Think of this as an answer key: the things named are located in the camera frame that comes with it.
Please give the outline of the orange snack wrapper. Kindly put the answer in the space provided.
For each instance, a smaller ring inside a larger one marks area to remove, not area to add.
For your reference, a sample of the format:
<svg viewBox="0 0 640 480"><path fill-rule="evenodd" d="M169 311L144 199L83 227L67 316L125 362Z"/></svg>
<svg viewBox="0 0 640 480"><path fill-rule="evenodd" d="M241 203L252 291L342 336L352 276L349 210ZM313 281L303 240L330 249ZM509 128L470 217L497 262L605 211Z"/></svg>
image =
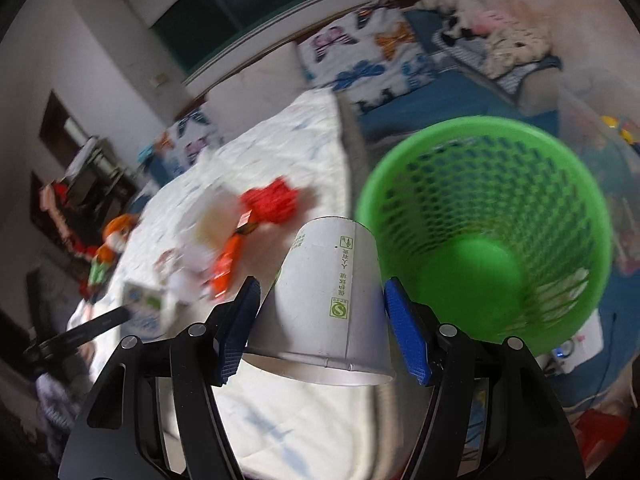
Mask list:
<svg viewBox="0 0 640 480"><path fill-rule="evenodd" d="M213 299L224 298L227 295L232 283L233 270L241 257L245 239L257 227L257 221L246 218L245 222L240 223L224 243L213 264L212 279L209 281Z"/></svg>

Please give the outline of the white paper cup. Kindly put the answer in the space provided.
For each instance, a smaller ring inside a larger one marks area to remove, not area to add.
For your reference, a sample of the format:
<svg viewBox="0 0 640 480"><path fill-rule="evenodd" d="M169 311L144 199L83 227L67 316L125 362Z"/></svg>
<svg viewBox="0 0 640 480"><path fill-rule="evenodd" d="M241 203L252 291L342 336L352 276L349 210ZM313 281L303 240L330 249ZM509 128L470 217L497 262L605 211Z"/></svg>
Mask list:
<svg viewBox="0 0 640 480"><path fill-rule="evenodd" d="M390 338L373 235L343 217L304 224L260 307L244 360L311 384L391 382Z"/></svg>

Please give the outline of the small blue milk carton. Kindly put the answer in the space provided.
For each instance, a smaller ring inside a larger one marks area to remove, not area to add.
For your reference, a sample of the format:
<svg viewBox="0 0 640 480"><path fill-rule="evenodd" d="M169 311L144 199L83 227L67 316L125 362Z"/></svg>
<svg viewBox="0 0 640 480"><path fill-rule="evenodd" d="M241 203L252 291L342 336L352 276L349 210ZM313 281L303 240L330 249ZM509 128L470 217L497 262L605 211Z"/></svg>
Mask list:
<svg viewBox="0 0 640 480"><path fill-rule="evenodd" d="M165 336L175 319L175 304L166 288L150 287L126 281L122 289L122 306L129 312L120 326L120 334L153 341Z"/></svg>

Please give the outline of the white quilted mattress cover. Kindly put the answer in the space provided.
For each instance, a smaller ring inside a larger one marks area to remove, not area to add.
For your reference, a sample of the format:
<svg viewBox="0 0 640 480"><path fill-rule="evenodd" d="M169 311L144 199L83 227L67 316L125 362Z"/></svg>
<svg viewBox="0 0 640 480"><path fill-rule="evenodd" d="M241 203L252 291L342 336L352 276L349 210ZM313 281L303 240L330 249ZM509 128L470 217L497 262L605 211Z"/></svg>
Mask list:
<svg viewBox="0 0 640 480"><path fill-rule="evenodd" d="M283 178L298 188L297 217L261 226L243 249L234 278L257 278L270 289L299 228L350 213L347 156L335 96L302 93L282 112L222 148L207 150L146 205L110 286L94 306L103 314L122 303L128 282L157 287L158 258L178 245L179 220L211 188L233 193ZM242 363L215 392L224 430L244 474L256 479L367 479L374 469L376 423L370 387L296 382Z"/></svg>

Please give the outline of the red crumpled paper ball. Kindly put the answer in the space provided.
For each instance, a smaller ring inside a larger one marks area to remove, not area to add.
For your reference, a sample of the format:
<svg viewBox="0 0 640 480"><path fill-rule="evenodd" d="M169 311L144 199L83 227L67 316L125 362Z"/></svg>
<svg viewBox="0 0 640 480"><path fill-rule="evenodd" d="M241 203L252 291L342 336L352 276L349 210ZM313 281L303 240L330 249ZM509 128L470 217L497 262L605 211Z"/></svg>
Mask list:
<svg viewBox="0 0 640 480"><path fill-rule="evenodd" d="M298 189L285 178L277 177L264 188L250 188L241 195L241 203L257 223L282 224L297 212Z"/></svg>

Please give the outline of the orange fox plush toy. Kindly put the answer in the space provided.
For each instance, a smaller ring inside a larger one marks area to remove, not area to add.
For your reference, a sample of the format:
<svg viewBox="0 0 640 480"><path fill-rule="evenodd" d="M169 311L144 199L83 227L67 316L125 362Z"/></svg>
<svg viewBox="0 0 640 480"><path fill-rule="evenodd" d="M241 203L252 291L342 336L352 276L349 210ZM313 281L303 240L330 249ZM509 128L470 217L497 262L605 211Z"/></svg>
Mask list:
<svg viewBox="0 0 640 480"><path fill-rule="evenodd" d="M87 284L89 292L97 292L106 282L108 272L125 251L138 221L138 214L121 214L107 223L103 230L103 244L96 250L91 261Z"/></svg>

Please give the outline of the white electronic device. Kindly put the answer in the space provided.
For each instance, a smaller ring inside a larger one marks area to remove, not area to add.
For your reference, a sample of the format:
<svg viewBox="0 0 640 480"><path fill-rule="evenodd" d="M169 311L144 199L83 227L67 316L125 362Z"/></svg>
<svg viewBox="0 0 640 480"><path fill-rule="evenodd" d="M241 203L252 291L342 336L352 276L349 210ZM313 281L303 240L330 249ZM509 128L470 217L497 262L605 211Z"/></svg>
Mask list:
<svg viewBox="0 0 640 480"><path fill-rule="evenodd" d="M570 339L537 361L547 375L568 375L576 367L590 361L604 348L600 313L594 310L585 324Z"/></svg>

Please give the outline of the small butterfly print pillow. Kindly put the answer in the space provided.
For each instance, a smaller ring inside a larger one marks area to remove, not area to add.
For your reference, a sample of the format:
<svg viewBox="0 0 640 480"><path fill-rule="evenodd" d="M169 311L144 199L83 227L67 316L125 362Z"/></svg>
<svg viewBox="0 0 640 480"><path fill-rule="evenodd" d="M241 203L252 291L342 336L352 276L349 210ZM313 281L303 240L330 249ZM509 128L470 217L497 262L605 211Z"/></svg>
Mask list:
<svg viewBox="0 0 640 480"><path fill-rule="evenodd" d="M226 141L213 118L201 105L178 119L156 138L139 160L158 186L164 186L195 165L206 148L216 150Z"/></svg>

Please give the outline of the red plastic object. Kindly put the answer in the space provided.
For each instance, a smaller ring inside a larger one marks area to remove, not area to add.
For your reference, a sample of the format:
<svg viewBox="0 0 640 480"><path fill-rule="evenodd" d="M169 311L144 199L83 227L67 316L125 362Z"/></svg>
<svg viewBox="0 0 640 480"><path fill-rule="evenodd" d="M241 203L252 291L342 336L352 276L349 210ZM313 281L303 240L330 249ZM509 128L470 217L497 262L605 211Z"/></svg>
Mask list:
<svg viewBox="0 0 640 480"><path fill-rule="evenodd" d="M582 464L591 474L620 444L629 428L624 416L603 413L590 408L573 422Z"/></svg>

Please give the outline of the plain white pillow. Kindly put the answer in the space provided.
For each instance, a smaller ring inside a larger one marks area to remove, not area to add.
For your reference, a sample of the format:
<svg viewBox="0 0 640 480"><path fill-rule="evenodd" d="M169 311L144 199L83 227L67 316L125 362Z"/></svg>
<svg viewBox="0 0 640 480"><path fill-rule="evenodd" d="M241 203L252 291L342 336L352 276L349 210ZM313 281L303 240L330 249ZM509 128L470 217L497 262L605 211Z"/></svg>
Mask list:
<svg viewBox="0 0 640 480"><path fill-rule="evenodd" d="M206 112L226 142L277 115L309 89L297 44L273 50L206 94Z"/></svg>

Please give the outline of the large butterfly print pillow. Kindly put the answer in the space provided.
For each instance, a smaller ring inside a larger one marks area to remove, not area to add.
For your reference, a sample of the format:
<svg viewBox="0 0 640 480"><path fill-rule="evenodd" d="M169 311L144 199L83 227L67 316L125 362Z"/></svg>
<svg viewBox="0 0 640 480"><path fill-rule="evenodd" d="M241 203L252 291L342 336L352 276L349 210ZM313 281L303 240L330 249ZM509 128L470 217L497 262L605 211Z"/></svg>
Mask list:
<svg viewBox="0 0 640 480"><path fill-rule="evenodd" d="M373 0L327 24L298 45L298 56L311 87L341 93L361 115L435 79L395 0Z"/></svg>

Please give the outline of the clear plastic storage bin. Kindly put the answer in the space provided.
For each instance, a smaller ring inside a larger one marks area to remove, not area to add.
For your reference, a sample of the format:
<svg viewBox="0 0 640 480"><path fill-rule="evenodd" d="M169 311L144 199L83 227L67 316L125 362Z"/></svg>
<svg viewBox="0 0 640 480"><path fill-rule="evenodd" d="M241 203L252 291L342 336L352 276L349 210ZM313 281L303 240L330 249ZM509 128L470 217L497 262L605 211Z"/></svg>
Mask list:
<svg viewBox="0 0 640 480"><path fill-rule="evenodd" d="M632 92L618 84L562 84L559 137L591 171L608 204L615 264L639 271L639 119Z"/></svg>

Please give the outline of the beige spotted cloth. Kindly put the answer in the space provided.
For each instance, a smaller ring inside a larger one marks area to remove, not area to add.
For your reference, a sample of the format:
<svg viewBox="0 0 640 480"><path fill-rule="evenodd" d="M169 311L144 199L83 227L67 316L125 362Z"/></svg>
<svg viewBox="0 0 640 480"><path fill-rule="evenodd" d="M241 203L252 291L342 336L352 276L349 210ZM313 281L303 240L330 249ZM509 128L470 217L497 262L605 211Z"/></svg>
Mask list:
<svg viewBox="0 0 640 480"><path fill-rule="evenodd" d="M544 25L515 22L496 30L486 39L484 74L497 79L516 66L539 62L550 53L551 45L549 29Z"/></svg>

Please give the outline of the pink plush toy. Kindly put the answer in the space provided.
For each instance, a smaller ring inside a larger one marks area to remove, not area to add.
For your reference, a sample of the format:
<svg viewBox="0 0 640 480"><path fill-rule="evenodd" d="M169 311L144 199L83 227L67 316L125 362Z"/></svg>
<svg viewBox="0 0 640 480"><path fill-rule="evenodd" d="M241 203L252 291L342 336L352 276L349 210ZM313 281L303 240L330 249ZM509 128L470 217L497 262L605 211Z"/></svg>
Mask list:
<svg viewBox="0 0 640 480"><path fill-rule="evenodd" d="M471 30L474 36L487 37L496 30L504 29L516 22L509 13L499 10L481 10L472 15Z"/></svg>

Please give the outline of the black white cow plush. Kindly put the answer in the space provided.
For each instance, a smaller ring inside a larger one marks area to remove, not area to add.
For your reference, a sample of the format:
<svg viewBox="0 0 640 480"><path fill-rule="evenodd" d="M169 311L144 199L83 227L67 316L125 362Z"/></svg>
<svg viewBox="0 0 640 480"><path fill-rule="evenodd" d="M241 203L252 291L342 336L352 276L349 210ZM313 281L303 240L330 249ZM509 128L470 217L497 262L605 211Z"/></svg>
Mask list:
<svg viewBox="0 0 640 480"><path fill-rule="evenodd" d="M436 12L442 18L440 38L452 47L458 39L476 36L474 25L482 10L480 0L421 0L427 11Z"/></svg>

